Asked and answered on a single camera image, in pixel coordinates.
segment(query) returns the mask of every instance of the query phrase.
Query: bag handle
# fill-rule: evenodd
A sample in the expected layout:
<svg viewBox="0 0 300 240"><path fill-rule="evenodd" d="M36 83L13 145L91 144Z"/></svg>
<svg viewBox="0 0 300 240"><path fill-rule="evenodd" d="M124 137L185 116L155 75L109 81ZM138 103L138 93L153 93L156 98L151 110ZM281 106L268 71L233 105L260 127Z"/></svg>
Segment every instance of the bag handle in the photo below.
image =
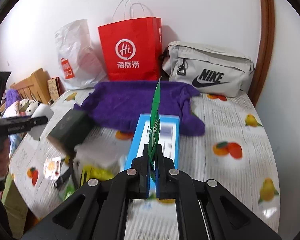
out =
<svg viewBox="0 0 300 240"><path fill-rule="evenodd" d="M137 4L139 4L139 5L141 6L141 8L142 8L142 10L143 10L143 17L145 18L145 17L146 17L145 9L143 8L142 4L139 3L138 0L136 0L136 1L137 1ZM127 3L128 3L128 1L126 1L126 4L124 5L124 19L126 19L126 6L127 6ZM132 4L132 3L131 3L131 0L130 0L130 4L131 4L131 8L132 8L132 19L134 19L134 15L133 15L133 13L134 13L134 12L133 12L133 5L135 5L135 3Z"/></svg>
<svg viewBox="0 0 300 240"><path fill-rule="evenodd" d="M117 8L115 9L115 11L114 11L114 13L113 13L113 15L112 15L112 22L113 22L113 17L114 17L114 15L115 15L115 13L117 12L117 10L118 10L120 4L122 4L123 1L125 1L125 0L122 0L122 1L118 4ZM133 15L133 7L132 7L131 0L128 0L128 1L130 2L131 8L132 8L132 18L134 18L134 15ZM124 19L126 19L126 10L125 10L125 7L124 7Z"/></svg>

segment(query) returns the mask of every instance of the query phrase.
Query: black box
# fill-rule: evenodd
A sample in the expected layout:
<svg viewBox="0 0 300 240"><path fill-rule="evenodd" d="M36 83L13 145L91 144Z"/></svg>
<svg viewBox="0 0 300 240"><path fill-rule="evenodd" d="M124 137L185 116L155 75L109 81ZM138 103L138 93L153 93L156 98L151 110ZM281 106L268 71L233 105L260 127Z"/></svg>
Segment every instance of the black box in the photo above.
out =
<svg viewBox="0 0 300 240"><path fill-rule="evenodd" d="M84 111L71 109L53 128L47 139L58 150L74 158L74 147L83 143L94 126L95 122Z"/></svg>

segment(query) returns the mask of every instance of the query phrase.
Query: human hand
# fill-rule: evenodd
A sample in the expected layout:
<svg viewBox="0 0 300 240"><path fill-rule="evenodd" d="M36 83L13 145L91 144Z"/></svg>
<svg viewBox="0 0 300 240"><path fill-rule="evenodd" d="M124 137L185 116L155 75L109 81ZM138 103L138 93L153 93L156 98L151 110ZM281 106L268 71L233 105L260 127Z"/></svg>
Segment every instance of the human hand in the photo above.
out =
<svg viewBox="0 0 300 240"><path fill-rule="evenodd" d="M9 153L10 153L10 139L7 138L3 143L3 150L0 152L0 177L7 175L9 170Z"/></svg>

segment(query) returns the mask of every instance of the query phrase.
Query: nike swoosh logo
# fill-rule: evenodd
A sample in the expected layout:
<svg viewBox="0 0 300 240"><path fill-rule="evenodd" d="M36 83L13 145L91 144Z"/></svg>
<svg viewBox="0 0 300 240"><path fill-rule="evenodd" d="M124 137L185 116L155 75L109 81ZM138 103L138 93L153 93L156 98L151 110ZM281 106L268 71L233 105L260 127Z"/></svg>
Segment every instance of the nike swoosh logo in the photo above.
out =
<svg viewBox="0 0 300 240"><path fill-rule="evenodd" d="M196 88L204 88L204 87L210 87L210 86L215 86L215 85L220 85L220 84L226 84L229 82L221 82L221 83L199 83L198 82L198 77L197 76L193 81L192 81L192 85Z"/></svg>

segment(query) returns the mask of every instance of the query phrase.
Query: zipper pull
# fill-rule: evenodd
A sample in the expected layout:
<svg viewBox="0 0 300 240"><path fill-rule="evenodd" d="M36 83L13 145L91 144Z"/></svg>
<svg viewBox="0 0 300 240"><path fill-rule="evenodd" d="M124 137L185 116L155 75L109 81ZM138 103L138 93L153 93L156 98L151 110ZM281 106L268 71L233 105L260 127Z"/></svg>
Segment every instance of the zipper pull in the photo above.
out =
<svg viewBox="0 0 300 240"><path fill-rule="evenodd" d="M182 65L179 66L177 75L185 76L186 75L186 68L185 68L185 59L183 58Z"/></svg>

